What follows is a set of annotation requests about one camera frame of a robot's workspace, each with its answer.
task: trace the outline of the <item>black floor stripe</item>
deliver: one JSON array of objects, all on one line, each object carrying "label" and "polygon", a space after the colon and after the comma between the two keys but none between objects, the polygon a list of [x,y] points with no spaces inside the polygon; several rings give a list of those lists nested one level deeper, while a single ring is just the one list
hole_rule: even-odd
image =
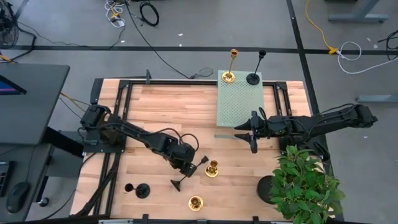
[{"label": "black floor stripe", "polygon": [[24,0],[21,5],[19,6],[17,12],[15,13],[15,19],[18,20],[18,18],[21,16],[22,12],[24,11],[27,3],[29,2],[29,0]]},{"label": "black floor stripe", "polygon": [[[240,52],[258,52],[265,50],[269,53],[288,53],[295,54],[297,49],[280,49],[267,47],[154,47],[159,52],[229,52],[231,49],[237,49]],[[16,45],[12,50],[29,50],[29,45]],[[150,47],[146,46],[125,46],[112,47],[108,46],[35,46],[35,50],[97,50],[97,51],[152,51]]]},{"label": "black floor stripe", "polygon": [[[329,54],[329,50],[320,50],[320,49],[305,49],[304,52],[306,54]],[[358,55],[358,50],[344,50],[344,55]],[[398,55],[398,50],[389,51],[390,55]],[[385,50],[362,50],[362,55],[387,55]]]},{"label": "black floor stripe", "polygon": [[301,66],[303,68],[303,74],[305,79],[305,84],[307,85],[308,96],[310,98],[310,104],[312,108],[312,113],[319,113],[319,107],[317,102],[317,97],[315,96],[315,90],[313,88],[312,79],[310,75],[310,69],[308,67],[307,58],[305,56],[303,42],[301,40],[299,25],[297,24],[296,15],[294,13],[292,0],[286,0],[287,7],[289,9],[290,20],[292,21],[292,27],[294,32],[294,37],[297,43],[298,56],[300,57]]},{"label": "black floor stripe", "polygon": [[[258,52],[265,50],[268,53],[285,53],[285,54],[299,54],[297,49],[283,49],[283,48],[268,48],[268,47],[154,47],[159,52],[229,52],[231,49],[238,49],[240,52]],[[16,45],[10,50],[29,50],[29,45]],[[96,50],[96,51],[152,51],[150,47],[146,46],[125,46],[113,47],[108,46],[63,46],[63,45],[42,45],[35,46],[35,50]],[[321,49],[304,49],[305,54],[328,54],[328,50]],[[358,55],[358,50],[344,50],[345,55]],[[390,51],[390,55],[398,55],[397,51]],[[387,55],[385,50],[363,50],[362,55]]]},{"label": "black floor stripe", "polygon": [[[318,101],[317,101],[317,97],[315,96],[315,89],[313,87],[311,74],[310,74],[310,69],[308,67],[307,58],[305,56],[306,52],[304,50],[303,43],[302,43],[302,40],[301,40],[299,25],[297,24],[296,15],[294,13],[292,0],[286,0],[286,3],[287,3],[287,7],[289,9],[290,20],[292,21],[294,37],[296,39],[298,55],[300,57],[301,66],[303,68],[303,74],[304,74],[305,84],[307,86],[308,96],[310,98],[310,104],[311,104],[311,108],[312,108],[312,113],[316,114],[316,113],[319,113]],[[325,136],[320,136],[319,138],[320,138],[319,141],[322,142],[322,144],[324,146],[326,146],[326,149],[327,149],[327,145],[328,144],[326,142],[326,137]],[[326,162],[325,172],[329,173],[330,169],[333,170],[333,166],[331,165],[331,159],[329,159]],[[339,215],[336,215],[336,219],[339,220],[339,221],[344,221],[343,213],[341,213]]]}]

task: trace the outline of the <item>wooden tabletop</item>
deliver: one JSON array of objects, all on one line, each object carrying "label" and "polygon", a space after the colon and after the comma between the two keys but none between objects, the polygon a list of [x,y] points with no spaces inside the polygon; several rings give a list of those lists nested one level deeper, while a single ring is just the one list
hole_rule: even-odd
[{"label": "wooden tabletop", "polygon": [[[99,105],[113,110],[118,83],[118,79],[104,80]],[[287,86],[293,115],[310,116],[303,83],[287,82]],[[151,219],[252,220],[253,216],[258,216],[260,220],[283,220],[274,206],[256,195],[259,179],[272,175],[277,167],[274,159],[279,155],[277,139],[261,139],[258,153],[252,154],[245,141],[215,138],[218,131],[216,101],[217,87],[211,85],[133,86],[129,122],[148,131],[174,128],[180,134],[194,134],[200,142],[194,164],[206,155],[209,160],[218,161],[220,172],[217,177],[209,178],[202,165],[182,182],[181,192],[178,192],[170,183],[170,179],[182,177],[178,170],[172,169],[167,161],[151,153],[142,143],[129,138],[119,165],[112,218],[141,218],[147,213]],[[271,87],[264,87],[264,109],[267,116],[276,115]],[[187,136],[184,141],[196,147],[193,138]],[[96,190],[102,163],[103,154],[97,154],[82,168],[71,214],[79,211]],[[149,184],[150,195],[139,199],[134,191],[127,193],[124,186],[128,183],[133,186]],[[106,205],[107,190],[105,192],[102,212]],[[199,212],[188,207],[194,195],[203,199],[204,207]]]}]

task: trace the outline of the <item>computer mouse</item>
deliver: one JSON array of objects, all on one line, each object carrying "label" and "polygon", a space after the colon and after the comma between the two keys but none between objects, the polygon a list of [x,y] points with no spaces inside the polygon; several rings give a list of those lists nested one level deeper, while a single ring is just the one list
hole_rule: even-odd
[{"label": "computer mouse", "polygon": [[10,213],[17,213],[24,206],[27,193],[29,192],[29,183],[21,182],[16,184],[8,193],[6,208]]}]

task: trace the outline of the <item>gold candlestick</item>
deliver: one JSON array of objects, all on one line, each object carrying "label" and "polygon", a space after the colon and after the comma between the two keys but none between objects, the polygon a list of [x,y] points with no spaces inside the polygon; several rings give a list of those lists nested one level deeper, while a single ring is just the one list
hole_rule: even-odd
[{"label": "gold candlestick", "polygon": [[218,175],[217,165],[218,165],[217,161],[211,161],[210,165],[206,166],[205,172],[208,177],[216,177]]},{"label": "gold candlestick", "polygon": [[231,72],[231,69],[232,69],[232,64],[233,64],[236,56],[238,56],[238,53],[239,53],[238,50],[235,50],[235,49],[231,50],[231,63],[229,64],[229,70],[228,70],[228,72],[224,72],[222,74],[222,79],[226,83],[231,83],[231,82],[235,81],[235,75],[233,72]]},{"label": "gold candlestick", "polygon": [[189,209],[197,212],[203,208],[203,200],[199,196],[193,196],[188,202]]}]

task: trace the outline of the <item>gray floor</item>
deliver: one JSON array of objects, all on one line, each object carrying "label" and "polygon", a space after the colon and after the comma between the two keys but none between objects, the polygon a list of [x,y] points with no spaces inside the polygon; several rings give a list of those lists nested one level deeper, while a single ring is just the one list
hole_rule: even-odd
[{"label": "gray floor", "polygon": [[[17,9],[22,0],[11,1]],[[375,13],[387,13],[390,19],[383,24],[332,24],[329,13],[353,10],[357,5],[334,2],[311,2],[311,18],[324,28],[330,45],[340,47],[343,42],[355,41],[363,49],[384,49],[377,40],[386,38],[397,29],[398,3],[395,0],[379,2]],[[154,46],[199,47],[274,47],[296,48],[289,12],[281,0],[158,0],[152,2],[160,13],[160,24],[153,28],[142,26],[142,32]],[[104,1],[41,0],[29,1],[20,21],[32,26],[53,41],[79,45],[113,44],[119,30],[105,19]],[[305,1],[293,0],[297,22],[305,49],[324,49],[319,32],[306,20]],[[138,11],[136,3],[132,10]],[[126,12],[126,30],[120,46],[145,46]],[[19,45],[30,44],[21,34]],[[53,45],[38,38],[38,45]],[[2,51],[12,57],[17,50]],[[203,67],[215,70],[228,67],[227,52],[160,52],[161,56],[187,75]],[[253,70],[257,53],[241,52],[234,67],[237,70]],[[368,71],[359,75],[343,73],[336,55],[307,55],[308,66],[315,87],[320,110],[343,103],[354,103],[359,94],[397,93],[396,71],[398,63]],[[386,56],[363,56],[360,61],[343,63],[350,71],[357,71],[385,62]],[[33,51],[21,58],[21,63],[66,64],[71,66],[63,91],[75,98],[89,100],[93,80],[98,77],[123,77],[143,75],[150,68],[154,78],[180,78],[165,66],[153,52],[94,52],[94,51]],[[259,68],[264,80],[303,80],[304,75],[298,54],[268,54]],[[328,134],[335,175],[341,180],[341,189],[347,198],[343,201],[345,219],[365,223],[398,223],[395,210],[398,206],[398,152],[395,137],[398,121],[397,105],[370,104],[379,118],[371,129],[344,129]],[[79,120],[58,102],[50,121],[55,129],[74,131]],[[48,207],[34,206],[29,220],[46,216],[64,202],[76,186],[76,178],[52,179],[45,195],[51,200]],[[57,214],[65,217],[71,202]]]}]

